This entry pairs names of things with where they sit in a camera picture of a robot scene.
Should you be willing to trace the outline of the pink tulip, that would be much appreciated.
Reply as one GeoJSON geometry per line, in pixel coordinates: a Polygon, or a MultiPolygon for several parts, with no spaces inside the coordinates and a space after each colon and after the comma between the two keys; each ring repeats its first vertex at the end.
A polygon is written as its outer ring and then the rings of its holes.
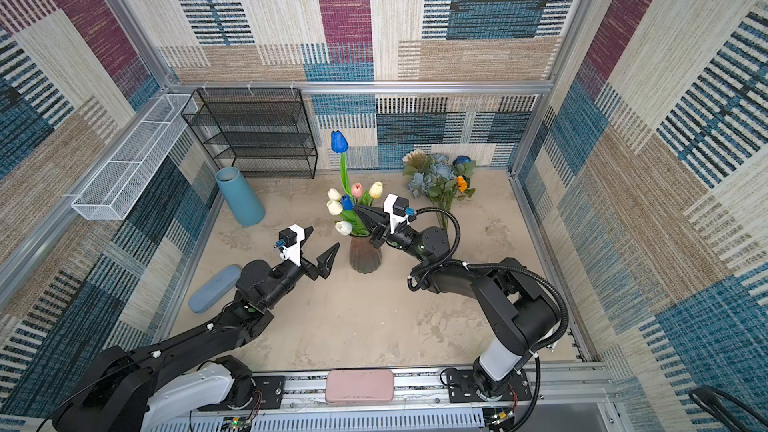
{"type": "Polygon", "coordinates": [[[362,185],[361,185],[360,183],[354,183],[354,184],[351,186],[351,195],[352,195],[352,196],[353,196],[355,199],[361,199],[361,198],[362,198],[362,196],[363,196],[363,193],[364,193],[364,191],[363,191],[363,187],[362,187],[362,185]]]}

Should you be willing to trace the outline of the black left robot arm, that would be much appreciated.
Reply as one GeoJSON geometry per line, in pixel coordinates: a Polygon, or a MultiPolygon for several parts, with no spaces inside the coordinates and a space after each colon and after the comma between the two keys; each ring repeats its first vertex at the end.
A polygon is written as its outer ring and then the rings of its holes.
{"type": "Polygon", "coordinates": [[[74,393],[50,415],[57,431],[148,431],[199,407],[227,402],[237,382],[249,384],[251,371],[230,364],[223,353],[258,338],[275,305],[303,277],[328,278],[340,249],[334,244],[316,261],[302,247],[310,227],[291,225],[275,244],[281,263],[247,263],[235,283],[235,296],[211,320],[150,346],[125,351],[110,347],[97,355],[74,393]]]}

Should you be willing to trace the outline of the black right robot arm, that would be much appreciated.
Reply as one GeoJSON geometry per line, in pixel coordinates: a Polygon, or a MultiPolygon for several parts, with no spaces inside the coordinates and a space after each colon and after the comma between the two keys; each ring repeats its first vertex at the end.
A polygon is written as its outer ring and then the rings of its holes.
{"type": "Polygon", "coordinates": [[[461,239],[458,219],[443,209],[414,210],[402,197],[384,208],[356,205],[371,243],[386,244],[416,258],[410,291],[452,293],[479,304],[494,339],[473,364],[479,396],[495,399],[508,389],[538,352],[565,335],[569,312],[557,288],[514,259],[468,263],[455,257],[461,239]]]}

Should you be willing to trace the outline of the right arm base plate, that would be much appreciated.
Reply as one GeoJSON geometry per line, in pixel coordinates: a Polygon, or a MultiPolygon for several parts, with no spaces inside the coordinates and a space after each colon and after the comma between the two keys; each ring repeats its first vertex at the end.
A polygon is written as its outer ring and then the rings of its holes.
{"type": "Polygon", "coordinates": [[[524,372],[512,372],[504,381],[494,381],[482,369],[448,367],[439,373],[451,403],[520,402],[533,398],[531,381],[524,372]]]}

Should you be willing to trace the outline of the blue cylindrical vase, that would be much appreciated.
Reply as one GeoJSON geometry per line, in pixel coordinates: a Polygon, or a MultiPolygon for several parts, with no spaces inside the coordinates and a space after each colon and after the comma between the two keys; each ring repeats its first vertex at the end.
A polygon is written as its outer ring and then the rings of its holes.
{"type": "Polygon", "coordinates": [[[216,173],[216,182],[234,218],[242,226],[253,226],[265,217],[265,208],[243,174],[235,167],[216,173]]]}

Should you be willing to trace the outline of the pink ribbed glass vase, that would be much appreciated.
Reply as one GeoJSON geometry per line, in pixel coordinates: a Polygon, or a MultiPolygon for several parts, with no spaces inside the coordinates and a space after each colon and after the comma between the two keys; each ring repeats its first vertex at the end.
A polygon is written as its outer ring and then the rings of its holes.
{"type": "Polygon", "coordinates": [[[349,263],[356,272],[370,274],[381,266],[382,254],[379,249],[373,246],[368,237],[352,237],[349,263]]]}

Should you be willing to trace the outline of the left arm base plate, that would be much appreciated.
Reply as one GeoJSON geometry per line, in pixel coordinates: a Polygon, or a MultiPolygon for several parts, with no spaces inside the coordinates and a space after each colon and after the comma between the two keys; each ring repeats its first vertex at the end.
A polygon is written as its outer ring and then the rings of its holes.
{"type": "Polygon", "coordinates": [[[277,410],[282,405],[285,379],[280,375],[237,379],[222,402],[200,407],[198,411],[277,410]]]}

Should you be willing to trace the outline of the yellow tulip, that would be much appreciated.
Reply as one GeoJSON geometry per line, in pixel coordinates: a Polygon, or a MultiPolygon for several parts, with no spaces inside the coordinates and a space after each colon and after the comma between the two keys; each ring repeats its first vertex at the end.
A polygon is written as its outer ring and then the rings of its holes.
{"type": "Polygon", "coordinates": [[[368,195],[369,195],[368,204],[372,205],[375,200],[379,199],[382,196],[382,194],[383,194],[383,183],[380,181],[374,182],[368,191],[368,195]]]}

